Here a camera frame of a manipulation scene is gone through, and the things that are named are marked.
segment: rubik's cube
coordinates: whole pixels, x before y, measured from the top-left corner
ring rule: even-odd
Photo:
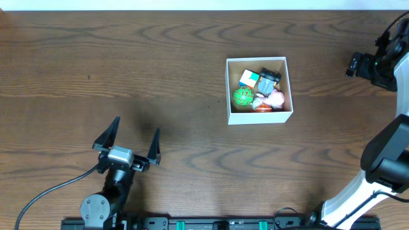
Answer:
[[[238,83],[240,86],[248,86],[250,88],[254,88],[258,81],[259,75],[256,73],[251,72],[250,70],[244,70],[242,78]]]

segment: pink toy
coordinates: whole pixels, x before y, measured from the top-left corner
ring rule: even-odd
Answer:
[[[284,95],[280,91],[273,89],[268,97],[265,97],[261,93],[257,94],[257,98],[251,103],[251,107],[257,111],[257,107],[265,104],[273,107],[273,109],[282,109],[284,103]]]

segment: black base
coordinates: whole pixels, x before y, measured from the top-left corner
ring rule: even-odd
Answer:
[[[167,218],[148,217],[140,222],[128,216],[120,226],[109,230],[275,230],[272,218]],[[280,215],[275,218],[281,229],[325,229],[320,226],[303,226],[304,216]],[[83,220],[62,220],[61,230],[83,230]],[[352,230],[381,230],[380,221],[375,217],[361,217],[352,225]]]

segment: wooden table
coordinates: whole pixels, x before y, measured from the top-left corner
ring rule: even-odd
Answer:
[[[0,229],[45,189],[97,162],[93,141],[121,116],[116,144],[162,162],[135,176],[128,210],[172,216],[307,212],[360,169],[394,118],[395,93],[344,76],[396,11],[6,12],[0,18]],[[286,56],[294,113],[281,125],[228,126],[226,58]],[[21,229],[59,229],[105,175],[40,199]],[[409,227],[407,206],[370,213]]]

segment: cardboard box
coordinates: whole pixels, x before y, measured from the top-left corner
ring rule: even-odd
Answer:
[[[276,88],[284,94],[285,102],[281,112],[250,112],[251,105],[240,107],[235,104],[233,92],[238,87],[240,77],[248,69],[260,73],[262,68],[281,73]],[[285,57],[231,58],[226,60],[226,100],[228,105],[228,124],[284,123],[293,113],[293,102],[289,86],[287,61]]]

